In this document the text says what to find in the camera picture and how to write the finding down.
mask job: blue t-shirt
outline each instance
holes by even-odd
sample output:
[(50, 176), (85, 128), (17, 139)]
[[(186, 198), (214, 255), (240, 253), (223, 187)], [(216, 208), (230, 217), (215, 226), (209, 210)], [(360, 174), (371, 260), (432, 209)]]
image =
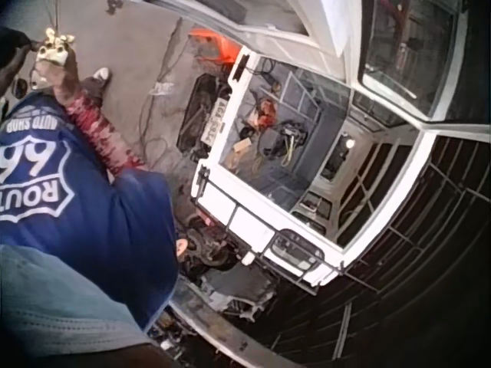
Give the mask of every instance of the blue t-shirt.
[(111, 185), (64, 109), (41, 94), (26, 97), (0, 128), (0, 244), (59, 257), (126, 304), (143, 329), (177, 279), (163, 176), (125, 169)]

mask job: light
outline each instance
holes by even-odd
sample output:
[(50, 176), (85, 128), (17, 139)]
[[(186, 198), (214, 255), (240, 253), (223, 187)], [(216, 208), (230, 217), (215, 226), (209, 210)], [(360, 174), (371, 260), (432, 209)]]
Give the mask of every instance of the light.
[(350, 150), (353, 147), (354, 147), (354, 140), (351, 138), (349, 140), (346, 140), (346, 148)]

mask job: red object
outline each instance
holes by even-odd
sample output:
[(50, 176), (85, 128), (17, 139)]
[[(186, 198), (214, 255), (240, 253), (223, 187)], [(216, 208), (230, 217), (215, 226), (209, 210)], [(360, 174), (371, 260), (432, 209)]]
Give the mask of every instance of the red object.
[(218, 49), (218, 57), (201, 57), (204, 60), (213, 61), (217, 64), (234, 64), (237, 56), (239, 56), (241, 48), (239, 44), (211, 29), (194, 28), (189, 35), (198, 38), (200, 41), (213, 42)]
[(256, 124), (260, 130), (265, 130), (266, 128), (275, 125), (276, 121), (276, 107), (275, 103), (265, 98), (259, 104), (259, 113)]

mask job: windshield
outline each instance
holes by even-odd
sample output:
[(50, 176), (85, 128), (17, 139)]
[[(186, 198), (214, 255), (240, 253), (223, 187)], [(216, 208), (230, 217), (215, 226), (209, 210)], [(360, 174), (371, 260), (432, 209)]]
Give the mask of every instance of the windshield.
[(376, 0), (364, 75), (425, 115), (433, 113), (452, 47), (454, 12), (445, 1)]

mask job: person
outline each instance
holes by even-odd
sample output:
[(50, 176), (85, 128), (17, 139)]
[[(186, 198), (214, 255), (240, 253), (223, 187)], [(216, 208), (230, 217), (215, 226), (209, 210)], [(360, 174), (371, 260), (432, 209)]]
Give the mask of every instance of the person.
[[(8, 37), (4, 29), (2, 52)], [(0, 72), (2, 94), (33, 48), (22, 40)], [(80, 82), (70, 48), (63, 67), (35, 67), (52, 88), (30, 93), (0, 126), (0, 245), (58, 258), (147, 331), (178, 276), (166, 180), (102, 114), (107, 68)]]

